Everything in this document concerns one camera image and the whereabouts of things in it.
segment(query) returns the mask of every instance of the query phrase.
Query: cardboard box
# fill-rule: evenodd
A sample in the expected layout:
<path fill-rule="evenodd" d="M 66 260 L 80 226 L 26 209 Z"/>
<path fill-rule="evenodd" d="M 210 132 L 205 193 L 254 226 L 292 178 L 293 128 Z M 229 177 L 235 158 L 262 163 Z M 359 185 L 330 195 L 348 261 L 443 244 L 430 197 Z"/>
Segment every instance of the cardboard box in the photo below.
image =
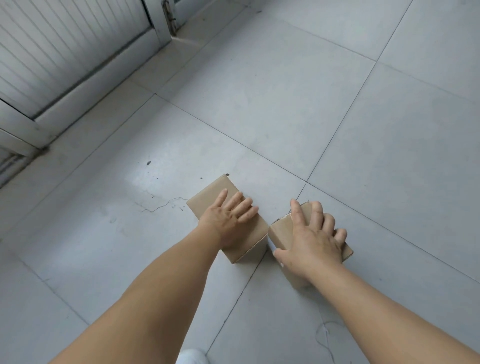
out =
<path fill-rule="evenodd" d="M 238 192 L 238 188 L 230 181 L 228 175 L 224 174 L 188 200 L 187 205 L 199 219 L 205 210 L 215 202 L 219 193 L 224 188 L 228 189 L 228 195 L 225 201 L 228 201 Z M 306 202 L 301 205 L 301 208 L 305 220 L 310 221 L 312 204 Z M 271 246 L 272 250 L 275 248 L 286 250 L 292 247 L 293 221 L 290 214 L 278 219 L 270 225 L 270 227 L 265 220 L 257 214 L 245 224 L 244 234 L 238 238 L 238 241 L 234 242 L 231 247 L 223 249 L 223 253 L 231 263 L 237 263 L 242 258 L 246 259 L 248 255 L 255 255 L 257 257 L 259 254 L 254 252 L 258 253 L 261 251 L 260 253 L 263 254 L 265 246 L 267 245 L 267 239 L 271 242 L 271 244 L 269 242 L 269 245 L 273 244 L 273 247 Z M 346 260 L 352 254 L 353 250 L 345 244 L 342 250 L 342 259 Z M 287 268 L 281 266 L 281 269 L 294 288 L 299 289 L 309 285 L 308 281 L 295 276 Z"/>
<path fill-rule="evenodd" d="M 228 175 L 224 174 L 188 200 L 187 205 L 199 219 L 205 210 L 215 202 L 224 188 L 228 189 L 228 195 L 225 201 L 228 201 L 238 192 L 238 188 L 230 181 Z M 268 224 L 257 214 L 245 224 L 244 233 L 239 237 L 238 241 L 234 242 L 231 247 L 222 249 L 222 251 L 231 263 L 236 263 L 250 250 L 254 250 L 253 248 L 257 245 L 262 245 L 265 250 L 267 234 Z"/>
<path fill-rule="evenodd" d="M 312 203 L 305 202 L 301 205 L 301 209 L 303 211 L 303 215 L 305 216 L 305 221 L 308 224 L 310 217 L 312 216 Z M 270 225 L 268 228 L 268 237 L 275 248 L 280 248 L 283 250 L 290 249 L 293 244 L 293 221 L 291 215 L 285 215 Z M 345 244 L 342 249 L 342 261 L 348 259 L 352 254 L 353 250 L 347 244 Z M 307 280 L 294 275 L 285 267 L 280 267 L 293 288 L 299 289 L 310 285 Z"/>

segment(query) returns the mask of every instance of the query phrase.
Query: brown cardboard box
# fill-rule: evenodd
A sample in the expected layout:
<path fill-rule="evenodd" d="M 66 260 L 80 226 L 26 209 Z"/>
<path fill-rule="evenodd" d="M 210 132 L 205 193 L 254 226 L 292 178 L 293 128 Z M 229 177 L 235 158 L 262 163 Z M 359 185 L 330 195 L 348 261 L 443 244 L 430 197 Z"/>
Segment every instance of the brown cardboard box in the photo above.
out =
<path fill-rule="evenodd" d="M 228 176 L 224 174 L 188 200 L 187 205 L 199 219 L 205 210 L 215 202 L 219 193 L 224 188 L 228 189 L 228 195 L 225 201 L 228 201 L 238 192 L 238 188 L 236 188 Z M 253 250 L 253 247 L 257 244 L 266 247 L 267 233 L 268 224 L 257 214 L 246 224 L 245 233 L 239 237 L 239 241 L 233 243 L 231 247 L 223 249 L 223 252 L 231 263 L 236 263 L 246 255 L 246 253 Z"/>
<path fill-rule="evenodd" d="M 310 221 L 312 215 L 312 203 L 305 202 L 301 205 L 301 209 L 305 216 L 305 221 Z M 272 241 L 275 248 L 288 250 L 293 244 L 293 221 L 290 214 L 278 219 L 268 228 L 268 237 Z M 353 254 L 353 250 L 345 244 L 342 249 L 342 260 L 345 261 Z M 282 267 L 283 274 L 287 277 L 293 288 L 299 289 L 309 286 L 310 283 L 305 279 L 295 276 L 287 268 Z"/>
<path fill-rule="evenodd" d="M 218 194 L 224 188 L 228 189 L 226 201 L 238 191 L 238 188 L 230 181 L 228 175 L 224 174 L 188 200 L 187 205 L 195 216 L 200 218 L 205 210 L 215 202 Z M 301 205 L 301 208 L 305 215 L 305 220 L 310 221 L 312 204 L 306 202 Z M 223 252 L 231 263 L 236 263 L 247 255 L 262 256 L 267 239 L 273 243 L 273 247 L 271 246 L 272 250 L 275 248 L 290 249 L 292 247 L 293 222 L 290 214 L 278 219 L 270 227 L 260 215 L 255 216 L 246 224 L 245 233 L 239 237 L 239 240 L 233 243 L 230 248 L 223 249 Z M 353 250 L 345 244 L 342 251 L 343 260 L 352 254 Z M 309 282 L 290 273 L 287 268 L 281 267 L 281 269 L 294 288 L 299 289 L 309 285 Z"/>

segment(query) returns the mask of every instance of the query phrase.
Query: left hand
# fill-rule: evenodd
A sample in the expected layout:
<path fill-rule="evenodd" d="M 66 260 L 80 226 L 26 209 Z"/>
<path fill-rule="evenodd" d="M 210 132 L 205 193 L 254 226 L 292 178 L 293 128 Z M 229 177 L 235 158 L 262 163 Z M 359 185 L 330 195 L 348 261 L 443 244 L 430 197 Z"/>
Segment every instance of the left hand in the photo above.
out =
<path fill-rule="evenodd" d="M 237 192 L 224 205 L 228 190 L 225 189 L 216 198 L 198 221 L 198 227 L 206 227 L 216 231 L 220 237 L 220 248 L 225 248 L 235 241 L 238 228 L 248 222 L 258 213 L 258 206 L 252 206 L 253 200 L 243 198 L 242 192 Z"/>

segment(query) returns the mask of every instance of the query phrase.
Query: white floor tile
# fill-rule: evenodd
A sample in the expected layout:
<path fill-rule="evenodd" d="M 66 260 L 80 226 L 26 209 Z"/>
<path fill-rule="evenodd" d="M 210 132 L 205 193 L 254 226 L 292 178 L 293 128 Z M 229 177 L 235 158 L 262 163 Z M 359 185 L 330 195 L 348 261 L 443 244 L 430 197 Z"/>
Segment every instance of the white floor tile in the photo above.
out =
<path fill-rule="evenodd" d="M 3 364 L 46 364 L 87 327 L 5 249 L 0 250 L 0 291 Z"/>
<path fill-rule="evenodd" d="M 411 0 L 255 0 L 251 6 L 377 60 Z"/>
<path fill-rule="evenodd" d="M 113 154 L 113 159 L 105 154 Z M 72 179 L 95 169 L 100 172 L 29 242 L 18 243 L 15 237 L 6 242 L 88 322 L 114 303 L 148 263 L 196 226 L 185 199 L 222 173 L 230 173 L 253 197 L 269 223 L 288 212 L 289 199 L 304 185 L 156 96 L 57 190 L 71 189 L 76 185 Z M 49 204 L 51 198 L 65 194 L 49 196 L 38 214 L 53 214 L 61 207 Z M 209 348 L 259 259 L 232 265 L 218 255 L 185 347 Z"/>
<path fill-rule="evenodd" d="M 158 91 L 244 8 L 230 0 L 213 2 L 189 19 L 177 36 L 137 70 L 131 80 L 152 92 Z"/>
<path fill-rule="evenodd" d="M 345 262 L 349 269 L 450 335 L 480 349 L 476 339 L 480 335 L 480 284 L 309 184 L 299 200 L 321 201 L 337 225 L 348 228 L 348 243 L 354 250 Z M 334 309 L 318 294 L 301 295 L 291 288 L 268 253 L 209 357 L 213 364 L 331 363 L 326 336 L 335 363 L 367 363 Z"/>
<path fill-rule="evenodd" d="M 159 94 L 306 179 L 372 66 L 246 9 Z"/>
<path fill-rule="evenodd" d="M 125 81 L 0 190 L 0 237 L 58 186 L 152 93 Z"/>
<path fill-rule="evenodd" d="M 480 101 L 480 3 L 414 0 L 380 61 Z"/>
<path fill-rule="evenodd" d="M 480 280 L 479 116 L 377 64 L 310 182 Z"/>

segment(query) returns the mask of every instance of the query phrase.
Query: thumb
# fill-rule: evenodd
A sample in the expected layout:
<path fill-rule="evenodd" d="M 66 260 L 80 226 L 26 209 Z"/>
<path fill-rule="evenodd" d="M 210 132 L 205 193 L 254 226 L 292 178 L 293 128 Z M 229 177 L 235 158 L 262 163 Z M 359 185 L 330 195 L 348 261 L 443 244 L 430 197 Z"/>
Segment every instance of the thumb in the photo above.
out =
<path fill-rule="evenodd" d="M 283 250 L 283 249 L 280 249 L 280 248 L 276 248 L 273 252 L 273 256 L 275 257 L 276 260 L 279 261 L 279 263 L 282 267 L 287 262 L 287 254 L 288 254 L 288 252 L 286 250 Z"/>

